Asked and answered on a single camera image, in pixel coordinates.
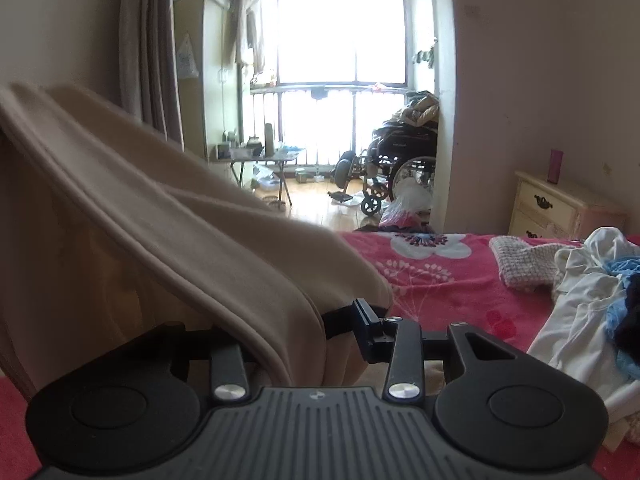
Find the beige sweatshirt garment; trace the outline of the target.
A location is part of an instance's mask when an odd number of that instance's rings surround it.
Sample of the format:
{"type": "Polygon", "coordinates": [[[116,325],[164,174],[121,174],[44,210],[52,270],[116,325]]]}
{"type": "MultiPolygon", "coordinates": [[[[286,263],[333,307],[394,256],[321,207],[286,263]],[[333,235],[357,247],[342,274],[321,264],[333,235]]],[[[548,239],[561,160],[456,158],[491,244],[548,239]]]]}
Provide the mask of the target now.
{"type": "Polygon", "coordinates": [[[356,339],[323,315],[390,285],[322,226],[285,218],[72,84],[1,91],[1,368],[25,398],[167,322],[217,326],[268,386],[350,386],[356,339]]]}

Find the small folding table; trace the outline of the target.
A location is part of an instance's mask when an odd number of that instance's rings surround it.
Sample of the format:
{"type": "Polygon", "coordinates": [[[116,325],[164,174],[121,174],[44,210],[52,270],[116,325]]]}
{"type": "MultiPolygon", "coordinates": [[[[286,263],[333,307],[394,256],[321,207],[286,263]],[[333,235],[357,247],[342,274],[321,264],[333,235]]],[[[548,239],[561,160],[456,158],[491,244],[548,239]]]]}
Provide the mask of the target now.
{"type": "Polygon", "coordinates": [[[209,162],[227,165],[226,175],[232,177],[240,188],[247,185],[251,191],[255,191],[262,182],[269,181],[268,188],[275,186],[278,190],[278,196],[272,202],[280,208],[285,204],[292,205],[284,174],[285,165],[296,162],[297,157],[302,153],[302,150],[285,146],[268,154],[258,142],[246,144],[240,148],[234,148],[227,142],[212,148],[209,162]]]}

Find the hanging clothes at window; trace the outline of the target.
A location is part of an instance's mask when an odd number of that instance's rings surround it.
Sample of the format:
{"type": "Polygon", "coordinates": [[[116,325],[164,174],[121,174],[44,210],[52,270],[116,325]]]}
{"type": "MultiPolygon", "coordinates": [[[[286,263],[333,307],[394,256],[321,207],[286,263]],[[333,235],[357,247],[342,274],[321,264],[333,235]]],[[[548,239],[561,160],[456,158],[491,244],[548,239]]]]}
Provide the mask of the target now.
{"type": "Polygon", "coordinates": [[[264,70],[262,56],[262,0],[228,0],[228,26],[224,33],[224,55],[228,64],[264,70]]]}

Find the white crumpled garment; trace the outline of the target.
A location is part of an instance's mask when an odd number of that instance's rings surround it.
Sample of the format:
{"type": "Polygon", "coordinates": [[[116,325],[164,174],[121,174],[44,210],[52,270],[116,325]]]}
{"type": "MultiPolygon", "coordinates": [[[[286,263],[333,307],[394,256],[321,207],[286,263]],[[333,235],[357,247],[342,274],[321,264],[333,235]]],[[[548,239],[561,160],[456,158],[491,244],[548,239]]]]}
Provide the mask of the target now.
{"type": "Polygon", "coordinates": [[[612,424],[638,413],[639,382],[618,368],[605,335],[606,311],[624,296],[622,280],[605,266],[638,255],[639,247],[616,228],[596,229],[580,246],[558,250],[554,307],[528,348],[534,358],[595,391],[612,424]]]}

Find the pink floral bed blanket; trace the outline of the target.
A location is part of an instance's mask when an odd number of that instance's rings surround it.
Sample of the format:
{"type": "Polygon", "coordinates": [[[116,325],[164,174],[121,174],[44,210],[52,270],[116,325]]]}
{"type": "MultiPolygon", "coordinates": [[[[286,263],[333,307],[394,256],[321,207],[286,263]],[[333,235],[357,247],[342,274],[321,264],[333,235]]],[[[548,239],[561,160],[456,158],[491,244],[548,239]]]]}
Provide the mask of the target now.
{"type": "MultiPolygon", "coordinates": [[[[392,315],[426,330],[467,322],[527,350],[547,321],[550,288],[516,290],[500,280],[491,235],[340,233],[374,264],[394,292],[392,315]]],[[[26,402],[1,378],[1,479],[28,479],[40,463],[24,427],[26,402]]],[[[639,447],[623,439],[615,452],[601,448],[594,468],[605,479],[639,479],[639,447]]]]}

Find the pink white knitted cloth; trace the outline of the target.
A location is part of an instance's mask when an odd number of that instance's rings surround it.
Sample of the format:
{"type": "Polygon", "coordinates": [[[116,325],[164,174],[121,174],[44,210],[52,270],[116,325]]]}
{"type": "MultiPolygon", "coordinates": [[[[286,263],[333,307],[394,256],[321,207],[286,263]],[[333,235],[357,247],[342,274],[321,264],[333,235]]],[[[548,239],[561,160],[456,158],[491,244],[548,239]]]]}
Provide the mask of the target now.
{"type": "Polygon", "coordinates": [[[496,236],[488,244],[498,266],[498,275],[506,287],[534,290],[553,287],[561,279],[555,255],[564,249],[574,249],[573,243],[542,243],[532,245],[516,236],[496,236]]]}

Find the blue crumpled garment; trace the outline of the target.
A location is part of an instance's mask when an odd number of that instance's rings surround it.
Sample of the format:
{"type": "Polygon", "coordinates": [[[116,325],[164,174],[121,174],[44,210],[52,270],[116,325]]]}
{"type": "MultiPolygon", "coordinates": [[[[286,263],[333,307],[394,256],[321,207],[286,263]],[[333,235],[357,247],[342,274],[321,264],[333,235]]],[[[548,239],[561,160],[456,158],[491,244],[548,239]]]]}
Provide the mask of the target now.
{"type": "Polygon", "coordinates": [[[620,279],[624,293],[606,310],[605,335],[614,347],[617,367],[639,379],[639,258],[620,258],[604,267],[620,279]]]}

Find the cream wooden nightstand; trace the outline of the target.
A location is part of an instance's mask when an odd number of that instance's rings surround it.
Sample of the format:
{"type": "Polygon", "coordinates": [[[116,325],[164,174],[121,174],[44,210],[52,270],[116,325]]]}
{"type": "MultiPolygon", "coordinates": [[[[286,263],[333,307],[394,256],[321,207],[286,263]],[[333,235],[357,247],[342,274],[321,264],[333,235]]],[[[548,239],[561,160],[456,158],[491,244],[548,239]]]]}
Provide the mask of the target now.
{"type": "Polygon", "coordinates": [[[601,226],[623,231],[628,214],[608,198],[574,182],[558,184],[517,171],[509,235],[585,240],[601,226]]]}

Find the plastic bag on floor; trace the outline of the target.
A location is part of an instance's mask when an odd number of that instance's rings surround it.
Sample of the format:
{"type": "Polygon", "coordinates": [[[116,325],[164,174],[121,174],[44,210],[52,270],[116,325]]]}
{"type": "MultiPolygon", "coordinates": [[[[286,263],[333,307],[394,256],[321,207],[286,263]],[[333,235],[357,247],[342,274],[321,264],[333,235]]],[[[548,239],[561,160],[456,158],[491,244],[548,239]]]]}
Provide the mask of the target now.
{"type": "Polygon", "coordinates": [[[385,232],[433,233],[430,225],[433,192],[416,180],[394,185],[394,200],[382,213],[378,229],[385,232]]]}

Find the magenta cup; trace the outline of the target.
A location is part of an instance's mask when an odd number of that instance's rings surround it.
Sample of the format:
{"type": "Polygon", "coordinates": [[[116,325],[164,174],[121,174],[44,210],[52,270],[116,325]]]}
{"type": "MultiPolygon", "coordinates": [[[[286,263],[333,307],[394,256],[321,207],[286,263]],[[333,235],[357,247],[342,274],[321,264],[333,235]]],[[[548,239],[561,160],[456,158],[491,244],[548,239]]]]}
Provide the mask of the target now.
{"type": "Polygon", "coordinates": [[[549,157],[547,181],[557,185],[561,177],[562,161],[564,153],[561,150],[552,150],[549,157]]]}

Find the black wheelchair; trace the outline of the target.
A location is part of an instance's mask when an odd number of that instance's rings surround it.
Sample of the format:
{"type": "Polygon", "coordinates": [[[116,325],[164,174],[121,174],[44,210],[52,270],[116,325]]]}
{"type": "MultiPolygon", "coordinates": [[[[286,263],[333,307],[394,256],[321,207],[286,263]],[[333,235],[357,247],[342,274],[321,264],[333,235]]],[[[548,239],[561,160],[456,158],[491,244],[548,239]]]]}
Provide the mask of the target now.
{"type": "Polygon", "coordinates": [[[337,190],[329,198],[339,204],[352,199],[347,188],[361,183],[360,210],[368,217],[378,214],[386,200],[394,200],[401,181],[415,180],[428,188],[433,184],[437,156],[439,99],[432,92],[413,91],[407,104],[372,133],[369,146],[356,154],[347,151],[331,172],[337,190]]]}

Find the hanging plastic bag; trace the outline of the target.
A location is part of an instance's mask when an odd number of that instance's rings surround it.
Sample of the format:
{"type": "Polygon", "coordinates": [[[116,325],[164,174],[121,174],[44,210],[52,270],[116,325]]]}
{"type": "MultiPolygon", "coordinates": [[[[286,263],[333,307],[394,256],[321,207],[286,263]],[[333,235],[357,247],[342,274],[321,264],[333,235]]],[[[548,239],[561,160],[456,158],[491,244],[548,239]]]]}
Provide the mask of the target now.
{"type": "Polygon", "coordinates": [[[176,52],[177,77],[179,79],[198,79],[200,71],[192,47],[191,37],[185,34],[176,52]]]}

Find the tall beige cabinet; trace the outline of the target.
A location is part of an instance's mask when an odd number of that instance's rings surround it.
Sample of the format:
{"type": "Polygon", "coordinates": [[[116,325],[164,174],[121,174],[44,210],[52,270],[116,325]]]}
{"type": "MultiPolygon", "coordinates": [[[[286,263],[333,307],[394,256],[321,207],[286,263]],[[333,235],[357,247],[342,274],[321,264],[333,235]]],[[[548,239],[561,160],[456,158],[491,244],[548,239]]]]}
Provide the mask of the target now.
{"type": "Polygon", "coordinates": [[[176,67],[186,149],[215,158],[224,133],[221,29],[224,9],[215,0],[175,0],[176,67]]]}

